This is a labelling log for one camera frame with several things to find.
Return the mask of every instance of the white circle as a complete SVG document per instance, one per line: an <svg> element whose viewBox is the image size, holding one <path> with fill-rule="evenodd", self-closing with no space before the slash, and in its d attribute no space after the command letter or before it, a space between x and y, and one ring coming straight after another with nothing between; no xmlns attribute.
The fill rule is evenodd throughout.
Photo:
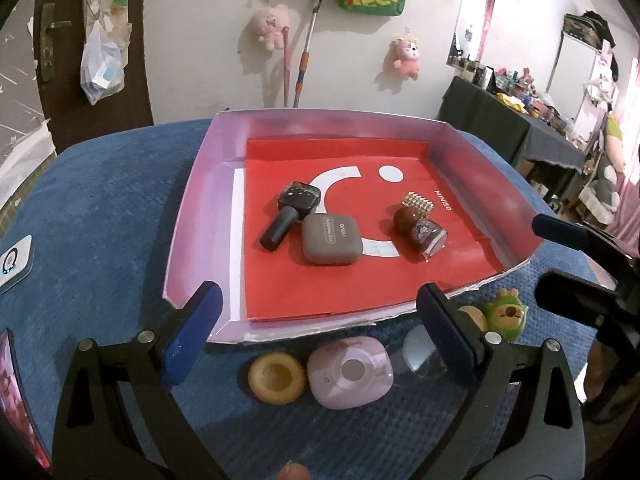
<svg viewBox="0 0 640 480"><path fill-rule="evenodd" d="M396 168L395 166L382 166L382 168L378 170L378 173L387 182L400 182L402 179L404 179L402 171L400 171L400 169Z"/></svg>

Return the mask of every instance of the red paper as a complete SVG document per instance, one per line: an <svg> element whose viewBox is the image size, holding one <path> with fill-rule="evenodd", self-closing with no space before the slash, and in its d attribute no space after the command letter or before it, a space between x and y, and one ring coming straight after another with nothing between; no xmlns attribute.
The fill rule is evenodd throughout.
<svg viewBox="0 0 640 480"><path fill-rule="evenodd" d="M478 282L505 269L491 243L427 161L428 145L407 140L249 140L246 147L244 290L249 319L343 314L415 300L435 282L444 291ZM325 195L329 213L348 214L360 235L393 240L400 256L362 256L350 266L313 266L302 252L300 225L270 253L259 239L278 213L276 199L293 180L311 182L327 170L356 166L359 178L336 182ZM402 171L383 180L382 166ZM448 233L430 261L393 229L393 214L409 191L434 203L430 218Z"/></svg>

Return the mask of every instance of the blue fabric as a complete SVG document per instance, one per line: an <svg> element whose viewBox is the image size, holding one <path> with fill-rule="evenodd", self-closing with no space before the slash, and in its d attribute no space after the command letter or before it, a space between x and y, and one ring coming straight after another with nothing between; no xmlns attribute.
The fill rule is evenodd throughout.
<svg viewBox="0 0 640 480"><path fill-rule="evenodd" d="M58 399L78 341L129 340L170 307L162 281L180 199L209 121L142 128L90 140L62 153L19 209L0 253L33 235L34 266L0 296L0 327L14 330L27 403L47 448ZM545 203L482 141L466 136L540 212ZM516 287L530 307L522 341L553 336L564 345L572 372L586 362L593 331L537 308L538 276L557 267L595 281L576 251L546 242L527 267L499 283L458 298L480 304L500 286ZM257 355L283 349L305 359L319 341L364 333L384 344L401 341L415 315L284 344L208 345L186 382L174 388L185 416L232 479L273 478L288 460L304 463L316 480L407 478L437 442L465 391L440 377L393 388L354 410L329 411L309 392L290 406L258 402L246 386ZM504 429L513 394L505 400L478 460L487 458Z"/></svg>

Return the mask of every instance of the yellow ring toy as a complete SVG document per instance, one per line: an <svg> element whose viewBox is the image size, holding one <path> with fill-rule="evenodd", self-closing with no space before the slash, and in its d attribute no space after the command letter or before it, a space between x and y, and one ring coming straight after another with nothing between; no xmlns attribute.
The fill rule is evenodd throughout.
<svg viewBox="0 0 640 480"><path fill-rule="evenodd" d="M289 404L305 390L302 365L283 352L258 357L249 368L249 387L258 399L269 404Z"/></svg>
<svg viewBox="0 0 640 480"><path fill-rule="evenodd" d="M475 324L478 325L478 328L483 332L489 330L488 323L486 321L486 317L482 313L479 308L476 308L471 305L461 306L458 310L465 312L468 316L474 320Z"/></svg>

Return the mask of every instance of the dark table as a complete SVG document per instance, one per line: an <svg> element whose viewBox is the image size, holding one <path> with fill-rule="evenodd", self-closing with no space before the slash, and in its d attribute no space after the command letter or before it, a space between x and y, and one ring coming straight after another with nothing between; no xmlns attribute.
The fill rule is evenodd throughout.
<svg viewBox="0 0 640 480"><path fill-rule="evenodd" d="M586 154L553 128L457 76L444 94L438 120L484 140L514 168L534 160L582 172Z"/></svg>

